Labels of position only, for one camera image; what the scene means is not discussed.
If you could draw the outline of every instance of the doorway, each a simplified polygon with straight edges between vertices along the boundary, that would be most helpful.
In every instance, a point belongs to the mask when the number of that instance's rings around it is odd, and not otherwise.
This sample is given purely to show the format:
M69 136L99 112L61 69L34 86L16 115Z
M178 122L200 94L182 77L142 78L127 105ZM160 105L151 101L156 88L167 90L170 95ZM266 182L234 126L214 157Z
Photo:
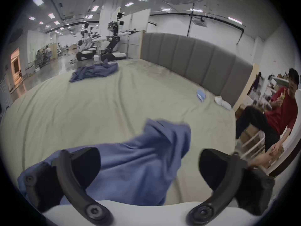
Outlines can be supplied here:
M17 48L11 54L11 73L13 75L13 82L17 85L22 80L21 66L20 66L20 51Z

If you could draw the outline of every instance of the white robot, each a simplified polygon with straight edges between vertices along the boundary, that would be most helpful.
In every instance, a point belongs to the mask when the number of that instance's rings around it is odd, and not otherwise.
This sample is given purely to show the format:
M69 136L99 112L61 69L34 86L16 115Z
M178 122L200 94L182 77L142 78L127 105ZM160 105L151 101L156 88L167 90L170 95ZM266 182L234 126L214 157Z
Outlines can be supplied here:
M107 41L110 41L109 45L105 48L101 53L101 60L104 61L107 59L108 61L113 60L121 60L126 59L126 54L118 51L113 51L113 48L120 41L120 37L131 35L133 33L139 32L136 29L129 31L122 31L122 27L124 25L123 21L119 21L123 17L124 13L117 13L117 21L111 21L108 25L108 30L113 33L113 36L107 36Z
M96 54L96 48L93 47L93 40L100 37L99 34L92 33L93 27L89 26L89 23L85 23L85 29L81 32L82 44L78 49L76 58L78 61L83 59L91 59Z

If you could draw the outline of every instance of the gray headboard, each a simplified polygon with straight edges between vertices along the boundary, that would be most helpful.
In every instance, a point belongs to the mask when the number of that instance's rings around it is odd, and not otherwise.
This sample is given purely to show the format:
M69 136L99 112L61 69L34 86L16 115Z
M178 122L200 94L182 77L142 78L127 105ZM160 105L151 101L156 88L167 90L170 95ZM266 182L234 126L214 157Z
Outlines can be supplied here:
M234 106L253 66L214 44L169 33L144 33L140 58L164 66Z

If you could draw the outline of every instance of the ceiling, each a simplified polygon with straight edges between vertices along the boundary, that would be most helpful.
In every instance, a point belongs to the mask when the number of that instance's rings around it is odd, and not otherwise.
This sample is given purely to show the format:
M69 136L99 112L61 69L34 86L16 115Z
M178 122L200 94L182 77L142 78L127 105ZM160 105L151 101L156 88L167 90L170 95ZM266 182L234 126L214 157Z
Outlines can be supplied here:
M18 29L37 30L40 32L49 32L51 28L61 27L62 25L83 22L86 15L92 14L90 21L98 22L100 16L100 8L104 0L43 0L43 4L37 6L33 1L30 1L24 8L24 12L20 15L14 31ZM134 4L126 7L128 2ZM171 8L171 12L190 13L189 9L192 4L169 5L161 0L122 0L121 11L125 14L133 13L143 9L150 8L151 13L161 12L162 8ZM91 12L94 5L99 6L98 10ZM273 5L268 0L203 0L195 4L194 8L203 10L205 13L212 13L223 17L233 17L242 21L245 26L245 34L252 38L256 36L266 40L272 32L280 25L282 19ZM49 13L55 15L54 19L48 17ZM55 25L54 21L59 21L59 25ZM64 28L60 30L62 34L76 34L81 30L81 25L72 25L71 29Z
M35 30L39 32L51 32L62 26L65 26L63 30L59 31L65 34L76 34L81 30L81 24L71 25L73 23L83 23L83 21L94 21L98 23L100 16L100 8L103 4L103 0L43 0L43 4L37 6L33 1L30 1L24 8L23 13L20 15L14 31L18 29ZM98 10L91 12L93 6L99 6ZM55 18L51 19L48 14L53 13ZM86 15L93 15L91 19L85 19ZM33 16L35 20L30 20L29 17Z
M126 7L128 2L134 4ZM151 13L167 13L160 11L161 8L171 8L172 13L190 13L192 4L169 5L161 0L123 0L121 11L125 14L151 8ZM245 26L245 34L266 40L280 25L282 18L269 0L203 0L195 3L194 8L201 9L204 13L213 13L223 17L232 17L239 20Z

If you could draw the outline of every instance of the crumpled blue cloth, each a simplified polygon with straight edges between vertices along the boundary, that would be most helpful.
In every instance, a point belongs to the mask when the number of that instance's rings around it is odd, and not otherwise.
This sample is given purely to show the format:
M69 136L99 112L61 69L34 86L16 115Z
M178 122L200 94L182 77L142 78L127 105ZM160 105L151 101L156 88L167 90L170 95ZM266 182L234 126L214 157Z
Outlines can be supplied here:
M93 146L100 152L101 169L86 193L94 200L106 199L144 206L163 205L167 190L189 146L190 127L187 124L148 119L143 134L128 142ZM67 150L72 153L84 147L87 146ZM59 152L56 151L44 161L50 164ZM18 177L20 192L25 197L24 176L38 164L29 167ZM64 196L60 204L70 203Z
M92 77L106 77L115 71L118 70L118 63L113 62L111 64L108 63L108 60L105 59L103 63L95 64L91 66L81 66L76 69L72 73L70 82L80 81L85 78Z

